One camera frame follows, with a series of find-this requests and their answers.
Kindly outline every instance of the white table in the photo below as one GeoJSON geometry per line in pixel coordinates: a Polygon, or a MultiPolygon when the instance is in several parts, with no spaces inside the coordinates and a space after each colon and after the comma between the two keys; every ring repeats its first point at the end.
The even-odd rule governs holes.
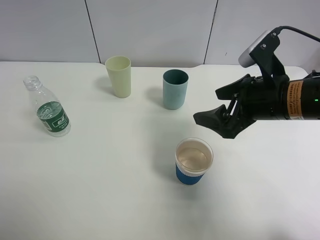
{"type": "Polygon", "coordinates": [[[258,121],[223,139],[193,114],[229,104],[215,90],[259,69],[185,68],[178,110],[161,106],[166,70],[133,67],[132,94],[120,99],[102,64],[0,62],[1,240],[320,239],[320,122],[258,121]],[[27,75],[60,99],[68,135],[45,132],[27,75]],[[176,145],[188,137],[214,151],[193,186],[175,175],[176,145]]]}

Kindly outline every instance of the blue-green cup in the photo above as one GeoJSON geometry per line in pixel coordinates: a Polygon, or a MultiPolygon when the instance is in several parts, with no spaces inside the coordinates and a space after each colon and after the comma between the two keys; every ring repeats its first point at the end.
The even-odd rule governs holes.
{"type": "Polygon", "coordinates": [[[163,105],[176,110],[185,103],[189,76],[178,69],[168,70],[163,74],[163,105]]]}

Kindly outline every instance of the water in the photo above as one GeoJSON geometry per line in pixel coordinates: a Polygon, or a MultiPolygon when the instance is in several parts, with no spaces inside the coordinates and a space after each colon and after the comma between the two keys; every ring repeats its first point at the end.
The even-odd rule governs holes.
{"type": "MultiPolygon", "coordinates": [[[[49,120],[57,116],[62,110],[62,105],[60,102],[57,101],[50,101],[45,104],[43,104],[37,111],[36,115],[39,117],[41,120],[49,120]]],[[[59,132],[49,132],[50,135],[54,137],[62,137],[66,135],[71,129],[71,124],[69,124],[59,132]]]]}
{"type": "Polygon", "coordinates": [[[207,169],[209,159],[197,148],[187,147],[181,150],[177,155],[178,161],[186,168],[201,172],[207,169]]]}

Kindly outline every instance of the bottle label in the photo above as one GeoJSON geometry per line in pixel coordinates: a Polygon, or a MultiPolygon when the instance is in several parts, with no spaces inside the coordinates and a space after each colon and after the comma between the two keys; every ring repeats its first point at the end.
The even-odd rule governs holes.
{"type": "Polygon", "coordinates": [[[301,90],[303,83],[303,80],[289,82],[286,104],[291,120],[304,119],[301,108],[301,90]]]}
{"type": "MultiPolygon", "coordinates": [[[[47,106],[44,104],[39,109],[38,112],[41,112],[44,108],[47,106]]],[[[45,126],[45,128],[52,133],[57,133],[65,129],[69,124],[69,118],[64,110],[63,107],[61,107],[61,111],[54,117],[49,119],[41,119],[41,122],[45,126]]]]}

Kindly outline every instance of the bottle neck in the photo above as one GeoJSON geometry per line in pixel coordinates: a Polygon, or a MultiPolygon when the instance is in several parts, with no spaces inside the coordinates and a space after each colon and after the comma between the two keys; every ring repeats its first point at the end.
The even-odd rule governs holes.
{"type": "Polygon", "coordinates": [[[29,91],[35,91],[42,87],[42,83],[37,76],[27,76],[23,83],[29,91]]]}

